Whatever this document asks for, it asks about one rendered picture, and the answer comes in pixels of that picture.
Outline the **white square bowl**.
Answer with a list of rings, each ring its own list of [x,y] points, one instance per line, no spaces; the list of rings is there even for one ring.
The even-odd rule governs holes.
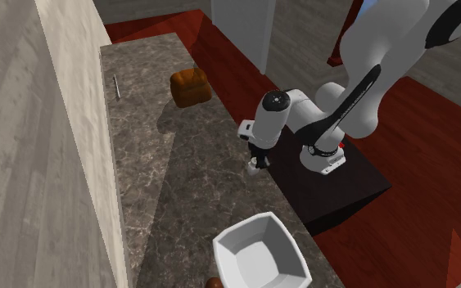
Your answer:
[[[272,212],[224,229],[213,249],[224,288],[308,288],[312,282],[300,248]]]

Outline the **white upright panel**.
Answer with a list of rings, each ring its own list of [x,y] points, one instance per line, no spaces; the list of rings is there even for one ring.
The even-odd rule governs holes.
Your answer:
[[[210,0],[212,24],[265,74],[276,0]]]

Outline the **brown bread loaf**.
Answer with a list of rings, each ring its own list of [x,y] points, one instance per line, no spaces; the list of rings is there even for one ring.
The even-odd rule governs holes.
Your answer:
[[[176,72],[169,81],[171,95],[178,108],[194,106],[212,98],[206,73],[200,68]]]

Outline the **dark robot stand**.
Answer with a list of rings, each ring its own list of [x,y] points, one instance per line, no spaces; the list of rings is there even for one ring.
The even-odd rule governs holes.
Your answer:
[[[269,174],[312,236],[343,223],[391,188],[348,137],[343,144],[346,162],[327,175],[301,163],[301,144],[289,128],[268,154]]]

